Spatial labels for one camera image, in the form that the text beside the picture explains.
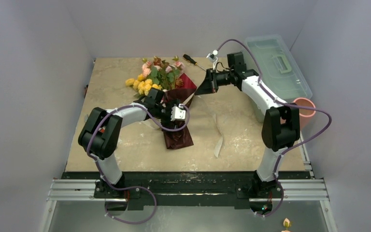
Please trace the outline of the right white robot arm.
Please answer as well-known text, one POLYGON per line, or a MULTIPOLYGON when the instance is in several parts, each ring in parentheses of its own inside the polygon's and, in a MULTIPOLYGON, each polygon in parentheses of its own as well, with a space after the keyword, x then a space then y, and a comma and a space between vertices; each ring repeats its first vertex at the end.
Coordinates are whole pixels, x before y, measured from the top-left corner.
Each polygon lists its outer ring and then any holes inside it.
POLYGON ((216 93, 220 86, 234 85, 255 102, 264 114, 261 138, 266 148, 249 189, 256 196, 263 197, 277 185, 284 152, 300 138, 299 109, 296 105, 277 103, 277 96, 259 81, 259 74, 247 68, 242 52, 228 54, 228 68, 223 71, 216 69, 216 50, 209 53, 207 59, 213 63, 213 67, 206 70, 196 95, 216 93))

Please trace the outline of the flower bouquet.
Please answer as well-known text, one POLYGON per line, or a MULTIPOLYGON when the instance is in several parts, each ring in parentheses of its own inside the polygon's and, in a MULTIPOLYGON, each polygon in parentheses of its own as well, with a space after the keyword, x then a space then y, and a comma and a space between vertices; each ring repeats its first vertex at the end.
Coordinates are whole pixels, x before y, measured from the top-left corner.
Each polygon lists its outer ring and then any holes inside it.
POLYGON ((139 99, 151 94, 152 88, 164 92, 163 103, 179 101, 189 106, 192 93, 197 89, 194 82, 185 74, 185 65, 178 56, 170 61, 154 56, 143 58, 141 73, 136 78, 125 80, 125 86, 137 91, 139 99))

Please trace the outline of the cream ribbon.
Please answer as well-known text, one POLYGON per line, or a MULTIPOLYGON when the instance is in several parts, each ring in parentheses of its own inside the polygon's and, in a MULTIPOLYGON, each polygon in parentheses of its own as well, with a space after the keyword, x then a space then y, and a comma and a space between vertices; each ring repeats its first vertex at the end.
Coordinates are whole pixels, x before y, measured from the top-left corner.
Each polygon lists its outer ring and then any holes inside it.
POLYGON ((207 105, 204 98, 195 96, 190 106, 191 120, 187 126, 193 145, 179 149, 166 148, 163 131, 151 120, 142 123, 141 149, 156 157, 174 157, 176 159, 218 158, 223 134, 217 123, 216 112, 207 105))

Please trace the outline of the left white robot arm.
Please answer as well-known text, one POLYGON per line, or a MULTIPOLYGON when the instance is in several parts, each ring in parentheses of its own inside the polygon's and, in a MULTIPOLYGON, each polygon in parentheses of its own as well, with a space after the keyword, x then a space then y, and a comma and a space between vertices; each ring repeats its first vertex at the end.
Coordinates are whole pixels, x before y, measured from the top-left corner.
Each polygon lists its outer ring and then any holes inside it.
POLYGON ((93 159, 100 181, 106 184, 106 192, 114 198, 130 189, 125 186, 124 174, 114 154, 121 129, 151 119, 163 131, 177 132, 189 122, 188 107, 180 100, 163 102, 164 94, 162 90, 152 88, 128 105, 108 110, 95 107, 78 136, 78 144, 93 159))

